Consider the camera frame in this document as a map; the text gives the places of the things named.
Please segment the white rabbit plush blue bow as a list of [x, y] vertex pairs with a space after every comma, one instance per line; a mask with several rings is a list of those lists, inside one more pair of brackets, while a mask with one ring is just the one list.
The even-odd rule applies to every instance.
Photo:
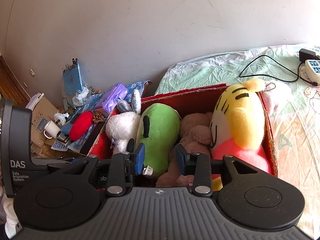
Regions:
[[106, 135], [112, 142], [113, 154], [133, 152], [140, 122], [141, 96], [133, 90], [131, 103], [120, 100], [117, 103], [119, 114], [111, 116], [106, 123]]

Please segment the white mug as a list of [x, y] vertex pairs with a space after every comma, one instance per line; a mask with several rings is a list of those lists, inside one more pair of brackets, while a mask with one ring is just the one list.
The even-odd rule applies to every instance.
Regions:
[[47, 122], [43, 130], [43, 135], [47, 139], [56, 139], [60, 133], [61, 133], [61, 129], [52, 120]]

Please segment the white power strip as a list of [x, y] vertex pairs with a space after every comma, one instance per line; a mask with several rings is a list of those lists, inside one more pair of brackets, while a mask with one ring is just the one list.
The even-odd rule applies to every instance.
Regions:
[[317, 85], [320, 83], [320, 61], [319, 60], [306, 60], [305, 73], [309, 80]]

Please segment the blue paper bag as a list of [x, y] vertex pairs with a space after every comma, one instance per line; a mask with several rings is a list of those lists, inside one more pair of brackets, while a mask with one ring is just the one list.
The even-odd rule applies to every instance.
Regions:
[[62, 77], [66, 95], [72, 95], [83, 90], [83, 81], [77, 58], [72, 58], [71, 65], [66, 64]]

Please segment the pink brown bear plush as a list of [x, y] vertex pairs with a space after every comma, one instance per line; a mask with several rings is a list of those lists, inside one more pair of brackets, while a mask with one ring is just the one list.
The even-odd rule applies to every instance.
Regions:
[[[210, 155], [211, 130], [209, 128], [212, 112], [206, 114], [193, 113], [186, 115], [180, 123], [180, 144], [189, 153], [203, 153]], [[182, 187], [190, 186], [194, 176], [180, 174], [175, 158], [175, 150], [171, 150], [168, 157], [169, 167], [156, 182], [156, 187]]]

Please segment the red cardboard box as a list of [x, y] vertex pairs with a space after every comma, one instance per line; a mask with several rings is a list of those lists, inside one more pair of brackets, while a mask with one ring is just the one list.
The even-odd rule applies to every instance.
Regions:
[[[212, 112], [216, 102], [223, 91], [228, 86], [225, 83], [180, 90], [167, 94], [157, 94], [147, 98], [141, 99], [141, 111], [145, 111], [150, 105], [154, 103], [163, 103], [178, 111], [181, 118], [192, 113], [207, 113]], [[272, 174], [278, 176], [277, 156], [274, 148], [274, 138], [268, 113], [266, 110], [265, 101], [261, 92], [257, 95], [261, 101], [265, 115], [265, 137], [263, 140], [263, 148], [265, 150], [267, 159], [272, 167]], [[112, 156], [111, 141], [105, 133], [105, 123], [99, 124], [100, 128], [93, 129], [89, 136], [94, 138], [88, 155], [97, 155], [99, 159], [109, 159]]]

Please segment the red plush cushion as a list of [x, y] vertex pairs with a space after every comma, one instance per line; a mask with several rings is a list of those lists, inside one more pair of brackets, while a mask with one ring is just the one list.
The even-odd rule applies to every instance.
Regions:
[[77, 141], [78, 139], [80, 139], [92, 124], [93, 113], [91, 111], [85, 111], [81, 113], [69, 132], [70, 140]]

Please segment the black power adapter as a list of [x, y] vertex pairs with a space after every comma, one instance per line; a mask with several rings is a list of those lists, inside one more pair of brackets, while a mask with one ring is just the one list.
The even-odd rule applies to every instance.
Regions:
[[300, 62], [305, 62], [306, 60], [319, 60], [319, 56], [314, 51], [302, 48], [299, 50], [299, 60]]

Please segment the purple tissue pack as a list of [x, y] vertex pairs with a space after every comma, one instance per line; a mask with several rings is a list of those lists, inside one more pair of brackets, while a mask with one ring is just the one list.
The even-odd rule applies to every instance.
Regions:
[[108, 117], [118, 101], [124, 100], [126, 96], [127, 87], [122, 83], [116, 83], [103, 93], [103, 96], [95, 105], [94, 111], [102, 113], [104, 117]]

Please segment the green plush toy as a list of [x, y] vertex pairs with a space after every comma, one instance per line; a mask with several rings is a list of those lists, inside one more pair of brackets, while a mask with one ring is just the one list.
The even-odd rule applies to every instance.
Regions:
[[154, 103], [142, 114], [136, 144], [145, 146], [144, 167], [151, 168], [147, 174], [158, 178], [169, 166], [169, 153], [180, 131], [180, 116], [172, 107]]

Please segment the gold pine cone ornament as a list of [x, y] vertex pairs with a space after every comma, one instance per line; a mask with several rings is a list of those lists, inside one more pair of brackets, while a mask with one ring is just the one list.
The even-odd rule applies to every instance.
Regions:
[[100, 112], [93, 112], [93, 122], [95, 124], [99, 123], [99, 122], [102, 122], [105, 120], [105, 117], [102, 113]]

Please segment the brown cardboard box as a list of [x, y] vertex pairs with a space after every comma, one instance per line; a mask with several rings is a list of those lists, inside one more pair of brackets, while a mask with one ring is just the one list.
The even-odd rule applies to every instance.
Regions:
[[54, 114], [58, 109], [44, 96], [44, 93], [35, 94], [26, 108], [31, 109], [31, 151], [37, 155], [42, 154], [47, 138], [43, 130], [48, 121], [54, 120]]

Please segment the yellow tiger plush red shirt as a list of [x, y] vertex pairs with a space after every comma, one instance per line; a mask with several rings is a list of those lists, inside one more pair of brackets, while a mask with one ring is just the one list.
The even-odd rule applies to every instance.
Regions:
[[272, 167], [263, 148], [264, 109], [257, 95], [265, 89], [261, 79], [229, 86], [218, 98], [210, 122], [212, 159], [233, 155], [269, 174]]

